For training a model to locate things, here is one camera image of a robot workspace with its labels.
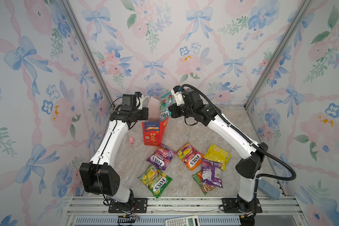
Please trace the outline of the teal Fox's candy bag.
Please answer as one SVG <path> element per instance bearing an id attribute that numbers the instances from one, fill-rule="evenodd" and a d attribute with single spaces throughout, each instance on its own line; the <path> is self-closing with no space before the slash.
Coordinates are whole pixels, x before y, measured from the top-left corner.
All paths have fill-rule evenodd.
<path id="1" fill-rule="evenodd" d="M 171 116 L 169 107 L 173 104 L 172 94 L 169 92 L 160 99 L 160 121 L 164 121 Z"/>

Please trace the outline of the red paper gift bag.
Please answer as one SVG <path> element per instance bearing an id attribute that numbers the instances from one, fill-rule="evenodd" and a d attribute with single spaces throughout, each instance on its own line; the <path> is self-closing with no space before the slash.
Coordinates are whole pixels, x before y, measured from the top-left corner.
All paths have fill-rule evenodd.
<path id="1" fill-rule="evenodd" d="M 160 121 L 160 99 L 150 98 L 149 117 L 142 123 L 144 145 L 146 146 L 159 146 L 164 138 L 168 118 Z"/>

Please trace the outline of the purple Fox's candy bag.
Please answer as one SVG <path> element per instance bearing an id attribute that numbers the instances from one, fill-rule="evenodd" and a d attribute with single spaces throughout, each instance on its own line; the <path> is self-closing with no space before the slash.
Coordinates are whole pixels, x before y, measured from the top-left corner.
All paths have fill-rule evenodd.
<path id="1" fill-rule="evenodd" d="M 160 170 L 166 170 L 170 161 L 177 153 L 168 148 L 166 145 L 161 144 L 158 146 L 154 154 L 147 158 L 147 162 L 154 165 Z"/>

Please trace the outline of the purple white snack packet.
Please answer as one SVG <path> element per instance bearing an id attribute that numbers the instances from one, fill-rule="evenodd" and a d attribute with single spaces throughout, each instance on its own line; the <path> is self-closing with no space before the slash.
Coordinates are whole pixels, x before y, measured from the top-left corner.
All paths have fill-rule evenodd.
<path id="1" fill-rule="evenodd" d="M 204 184 L 223 188 L 221 179 L 222 164 L 211 160 L 202 159 L 202 179 Z"/>

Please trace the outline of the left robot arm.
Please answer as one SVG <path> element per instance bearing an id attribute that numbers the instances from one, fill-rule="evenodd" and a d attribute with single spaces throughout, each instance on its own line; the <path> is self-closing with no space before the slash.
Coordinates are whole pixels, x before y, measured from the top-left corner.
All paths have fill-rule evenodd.
<path id="1" fill-rule="evenodd" d="M 148 120 L 148 108 L 143 107 L 141 92 L 124 94 L 121 104 L 110 113 L 107 132 L 88 163 L 80 166 L 80 175 L 87 193 L 103 195 L 120 203 L 129 203 L 131 190 L 121 185 L 114 170 L 115 158 L 127 132 L 138 121 Z"/>

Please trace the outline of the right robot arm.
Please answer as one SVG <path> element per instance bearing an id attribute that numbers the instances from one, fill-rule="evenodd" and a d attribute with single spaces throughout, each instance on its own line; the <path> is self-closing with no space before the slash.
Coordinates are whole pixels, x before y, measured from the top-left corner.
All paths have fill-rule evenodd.
<path id="1" fill-rule="evenodd" d="M 171 90 L 175 99 L 169 107 L 172 118 L 194 118 L 219 134 L 240 155 L 236 165 L 240 175 L 240 190 L 236 203 L 239 212 L 255 214 L 258 208 L 257 191 L 264 159 L 264 145 L 249 138 L 234 126 L 201 91 L 190 85 L 175 86 Z"/>

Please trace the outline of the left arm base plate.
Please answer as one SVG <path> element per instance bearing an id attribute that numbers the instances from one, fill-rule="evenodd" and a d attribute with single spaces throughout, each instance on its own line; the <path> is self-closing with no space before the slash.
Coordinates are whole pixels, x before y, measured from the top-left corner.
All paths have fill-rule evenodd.
<path id="1" fill-rule="evenodd" d="M 130 198 L 128 202 L 111 201 L 108 207 L 109 213 L 146 213 L 147 198 Z"/>

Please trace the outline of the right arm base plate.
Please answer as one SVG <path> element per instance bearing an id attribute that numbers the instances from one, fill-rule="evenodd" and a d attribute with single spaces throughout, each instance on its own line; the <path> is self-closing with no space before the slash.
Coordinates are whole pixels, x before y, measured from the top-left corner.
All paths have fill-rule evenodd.
<path id="1" fill-rule="evenodd" d="M 256 213 L 262 213 L 262 207 L 259 200 L 253 199 L 251 202 L 247 202 L 241 197 L 236 198 L 222 198 L 221 210 L 225 213 L 251 213 L 256 210 Z"/>

